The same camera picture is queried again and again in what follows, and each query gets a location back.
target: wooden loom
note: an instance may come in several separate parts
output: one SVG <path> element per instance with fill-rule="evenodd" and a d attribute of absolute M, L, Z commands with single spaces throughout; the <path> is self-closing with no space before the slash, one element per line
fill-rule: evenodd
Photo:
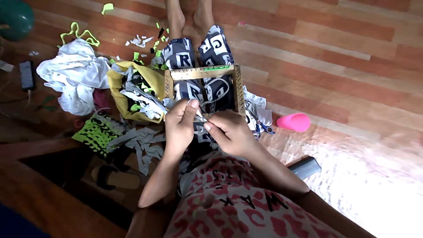
<path fill-rule="evenodd" d="M 173 81 L 189 80 L 189 79 L 203 79 L 207 77 L 219 77 L 222 75 L 232 75 L 233 95 L 234 95 L 234 111 L 245 116 L 245 102 L 244 102 L 244 84 L 241 77 L 241 66 L 239 64 L 201 67 L 192 69 L 176 69 L 165 71 L 165 98 L 173 100 Z M 209 118 L 212 115 L 209 113 L 203 114 L 204 117 Z"/>

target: foot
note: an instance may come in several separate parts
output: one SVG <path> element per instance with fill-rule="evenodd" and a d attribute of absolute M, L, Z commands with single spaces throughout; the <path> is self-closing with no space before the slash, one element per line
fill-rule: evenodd
<path fill-rule="evenodd" d="M 204 35 L 214 25 L 212 14 L 212 0 L 199 0 L 197 10 L 194 13 L 194 24 L 201 28 Z"/>
<path fill-rule="evenodd" d="M 182 13 L 179 0 L 166 0 L 166 12 L 169 21 L 169 38 L 182 38 L 182 29 L 185 26 L 185 17 Z"/>

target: pink cup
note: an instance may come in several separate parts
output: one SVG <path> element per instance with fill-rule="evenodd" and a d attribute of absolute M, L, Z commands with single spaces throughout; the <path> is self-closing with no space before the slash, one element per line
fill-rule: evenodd
<path fill-rule="evenodd" d="M 279 118 L 276 120 L 276 125 L 280 128 L 305 132 L 310 127 L 310 118 L 305 114 L 295 113 Z"/>

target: yellow bag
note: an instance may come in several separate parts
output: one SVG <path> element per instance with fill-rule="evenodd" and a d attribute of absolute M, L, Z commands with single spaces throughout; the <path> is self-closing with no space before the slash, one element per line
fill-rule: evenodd
<path fill-rule="evenodd" d="M 123 71 L 127 71 L 130 66 L 133 66 L 134 69 L 138 70 L 138 72 L 150 85 L 151 89 L 156 93 L 156 97 L 160 101 L 163 100 L 165 96 L 165 78 L 161 74 L 145 66 L 137 65 L 131 61 L 116 62 L 116 64 Z M 107 80 L 109 81 L 110 91 L 123 118 L 135 121 L 160 123 L 163 119 L 164 113 L 162 113 L 159 119 L 150 119 L 141 112 L 132 114 L 132 112 L 128 111 L 128 98 L 119 92 L 119 90 L 122 88 L 123 77 L 124 76 L 122 74 L 119 74 L 112 69 L 107 72 Z"/>

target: crumpled white fabric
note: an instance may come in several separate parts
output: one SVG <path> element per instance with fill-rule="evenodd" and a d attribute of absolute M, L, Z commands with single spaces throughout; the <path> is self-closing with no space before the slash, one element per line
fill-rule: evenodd
<path fill-rule="evenodd" d="M 96 57 L 85 40 L 76 39 L 60 47 L 54 59 L 41 62 L 37 73 L 47 81 L 45 86 L 63 92 L 58 101 L 64 111 L 84 116 L 94 109 L 94 88 L 110 88 L 108 62 L 104 57 Z"/>

